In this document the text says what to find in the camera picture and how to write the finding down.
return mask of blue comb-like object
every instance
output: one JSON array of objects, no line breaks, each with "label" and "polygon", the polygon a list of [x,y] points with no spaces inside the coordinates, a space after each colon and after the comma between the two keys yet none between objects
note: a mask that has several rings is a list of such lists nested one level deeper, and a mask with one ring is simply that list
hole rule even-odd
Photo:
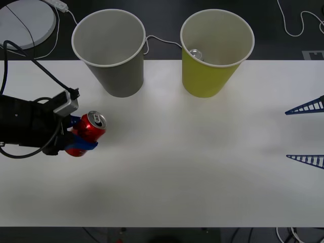
[{"label": "blue comb-like object", "polygon": [[286,111],[286,115],[305,114],[305,113],[319,113],[324,112],[324,95],[318,99],[309,101],[303,105],[297,106],[289,111]]},{"label": "blue comb-like object", "polygon": [[298,162],[324,169],[324,155],[286,155],[288,158]]}]

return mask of power strip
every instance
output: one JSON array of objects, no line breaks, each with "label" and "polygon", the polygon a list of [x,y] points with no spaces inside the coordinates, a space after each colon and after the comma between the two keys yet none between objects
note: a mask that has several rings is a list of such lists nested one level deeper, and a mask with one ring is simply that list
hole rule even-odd
[{"label": "power strip", "polygon": [[67,12],[67,10],[69,9],[67,4],[60,0],[43,0],[43,2],[51,5],[54,8],[57,8],[62,13]]}]

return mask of dark floor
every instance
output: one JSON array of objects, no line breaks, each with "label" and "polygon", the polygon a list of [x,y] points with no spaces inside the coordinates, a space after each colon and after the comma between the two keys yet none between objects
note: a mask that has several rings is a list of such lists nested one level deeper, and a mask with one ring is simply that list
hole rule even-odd
[{"label": "dark floor", "polygon": [[[120,228],[87,228],[100,243],[230,243],[236,228],[127,228],[120,234]],[[233,243],[248,242],[251,228],[241,228]],[[300,240],[307,243],[320,242],[324,230],[298,228]],[[288,236],[286,228],[279,229],[283,240]],[[12,243],[92,243],[96,242],[80,227],[2,227],[0,242]],[[279,242],[275,228],[254,228],[251,243]]]},{"label": "dark floor", "polygon": [[[0,8],[15,0],[0,1]],[[255,34],[255,48],[251,60],[304,60],[302,51],[324,50],[324,35],[320,32],[319,21],[304,14],[305,30],[300,37],[291,37],[284,30],[284,22],[276,0],[64,0],[77,21],[102,9],[122,9],[135,14],[144,24],[146,34],[180,43],[180,29],[184,21],[193,13],[204,9],[224,9],[243,17]],[[292,34],[301,31],[301,11],[311,11],[324,19],[319,0],[280,0],[285,13],[287,29]],[[44,60],[76,60],[71,47],[71,36],[75,23],[69,13],[59,12],[61,18],[59,39],[56,49]],[[36,47],[36,56],[47,54],[54,46],[56,29],[42,44]],[[181,50],[150,39],[150,52],[145,59],[181,59]],[[323,60],[322,55],[314,56]],[[23,60],[9,54],[11,60]]]}]

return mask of white table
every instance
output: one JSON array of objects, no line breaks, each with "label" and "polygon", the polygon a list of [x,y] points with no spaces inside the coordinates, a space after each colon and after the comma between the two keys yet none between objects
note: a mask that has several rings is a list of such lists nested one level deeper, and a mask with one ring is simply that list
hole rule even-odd
[{"label": "white table", "polygon": [[[285,115],[324,94],[324,62],[246,61],[209,99],[183,88],[181,61],[145,61],[129,98],[81,61],[41,64],[80,88],[76,115],[97,110],[108,129],[80,158],[1,155],[0,226],[324,226],[324,171],[285,156],[324,153],[324,114]],[[60,90],[31,62],[9,63],[6,95]]]}]

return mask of red can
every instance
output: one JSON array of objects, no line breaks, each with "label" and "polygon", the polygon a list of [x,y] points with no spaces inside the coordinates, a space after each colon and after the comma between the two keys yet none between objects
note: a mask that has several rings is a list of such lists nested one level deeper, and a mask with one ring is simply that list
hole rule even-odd
[{"label": "red can", "polygon": [[[82,137],[89,143],[95,143],[106,132],[107,122],[105,117],[97,111],[84,114],[81,120],[73,126],[71,132]],[[87,150],[71,148],[66,152],[74,157],[83,156]]]}]

